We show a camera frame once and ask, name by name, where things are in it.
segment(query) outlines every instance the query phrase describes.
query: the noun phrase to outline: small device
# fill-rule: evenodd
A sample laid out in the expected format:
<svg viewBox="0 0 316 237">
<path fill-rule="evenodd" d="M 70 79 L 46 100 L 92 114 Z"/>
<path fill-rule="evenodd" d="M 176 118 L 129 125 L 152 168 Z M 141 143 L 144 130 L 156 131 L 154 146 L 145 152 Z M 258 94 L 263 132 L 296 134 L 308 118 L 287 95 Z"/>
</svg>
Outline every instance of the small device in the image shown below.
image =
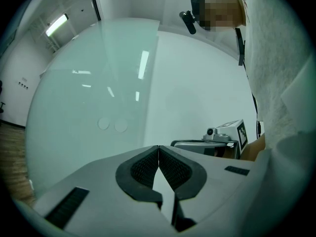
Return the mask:
<svg viewBox="0 0 316 237">
<path fill-rule="evenodd" d="M 209 128 L 202 140 L 175 140 L 171 146 L 209 156 L 215 156 L 217 151 L 217 156 L 222 157 L 229 143 L 234 147 L 234 159 L 239 159 L 248 143 L 242 119 Z"/>
<path fill-rule="evenodd" d="M 196 28 L 194 27 L 194 23 L 196 20 L 195 17 L 191 14 L 191 12 L 189 10 L 187 12 L 181 11 L 179 16 L 186 24 L 190 34 L 195 34 L 197 32 Z"/>
</svg>

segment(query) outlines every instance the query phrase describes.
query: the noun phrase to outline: glass panel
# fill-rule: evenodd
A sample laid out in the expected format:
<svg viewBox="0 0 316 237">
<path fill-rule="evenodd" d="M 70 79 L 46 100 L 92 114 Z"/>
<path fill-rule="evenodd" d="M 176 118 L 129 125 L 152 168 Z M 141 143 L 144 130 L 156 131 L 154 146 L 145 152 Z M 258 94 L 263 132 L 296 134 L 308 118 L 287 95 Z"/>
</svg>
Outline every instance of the glass panel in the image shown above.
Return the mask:
<svg viewBox="0 0 316 237">
<path fill-rule="evenodd" d="M 26 129 L 38 197 L 85 164 L 143 146 L 159 21 L 99 22 L 53 60 Z"/>
</svg>

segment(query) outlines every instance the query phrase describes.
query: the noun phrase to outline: white sweater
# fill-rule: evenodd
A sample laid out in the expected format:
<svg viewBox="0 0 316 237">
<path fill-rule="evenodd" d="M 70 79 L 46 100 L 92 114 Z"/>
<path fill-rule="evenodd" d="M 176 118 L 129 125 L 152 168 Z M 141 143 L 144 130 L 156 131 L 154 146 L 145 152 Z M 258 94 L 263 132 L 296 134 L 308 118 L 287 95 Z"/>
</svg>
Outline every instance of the white sweater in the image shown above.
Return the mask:
<svg viewBox="0 0 316 237">
<path fill-rule="evenodd" d="M 243 4 L 246 71 L 268 149 L 297 133 L 280 96 L 305 64 L 312 44 L 285 0 L 243 0 Z"/>
</svg>

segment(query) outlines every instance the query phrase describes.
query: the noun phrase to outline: wall outlet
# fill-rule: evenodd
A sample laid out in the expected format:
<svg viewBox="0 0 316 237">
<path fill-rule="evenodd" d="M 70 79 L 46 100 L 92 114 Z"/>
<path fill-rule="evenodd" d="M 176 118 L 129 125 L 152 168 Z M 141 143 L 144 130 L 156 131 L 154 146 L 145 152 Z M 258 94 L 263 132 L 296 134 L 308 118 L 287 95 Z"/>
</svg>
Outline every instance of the wall outlet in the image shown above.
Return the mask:
<svg viewBox="0 0 316 237">
<path fill-rule="evenodd" d="M 28 90 L 29 89 L 29 87 L 28 86 L 26 86 L 24 83 L 22 83 L 22 82 L 19 82 L 18 83 L 22 88 L 25 88 L 26 90 Z"/>
</svg>

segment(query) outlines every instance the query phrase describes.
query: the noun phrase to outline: white wall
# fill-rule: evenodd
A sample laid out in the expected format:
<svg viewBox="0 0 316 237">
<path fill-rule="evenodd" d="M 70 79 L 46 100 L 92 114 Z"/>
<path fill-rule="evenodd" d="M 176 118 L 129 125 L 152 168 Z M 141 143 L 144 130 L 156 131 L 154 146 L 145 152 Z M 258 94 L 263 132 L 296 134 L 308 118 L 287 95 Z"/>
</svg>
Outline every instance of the white wall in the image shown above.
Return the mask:
<svg viewBox="0 0 316 237">
<path fill-rule="evenodd" d="M 0 69 L 2 93 L 0 101 L 5 103 L 0 119 L 25 126 L 32 97 L 40 82 L 40 74 L 52 59 L 52 53 L 45 49 L 44 43 L 35 43 L 28 31 L 19 40 L 10 56 Z M 18 83 L 28 87 L 26 90 Z"/>
<path fill-rule="evenodd" d="M 166 0 L 131 0 L 132 17 L 162 21 Z"/>
<path fill-rule="evenodd" d="M 243 119 L 256 139 L 256 111 L 242 66 L 199 40 L 158 33 L 144 146 L 201 139 L 208 127 Z"/>
<path fill-rule="evenodd" d="M 101 19 L 131 16 L 131 0 L 97 0 Z"/>
</svg>

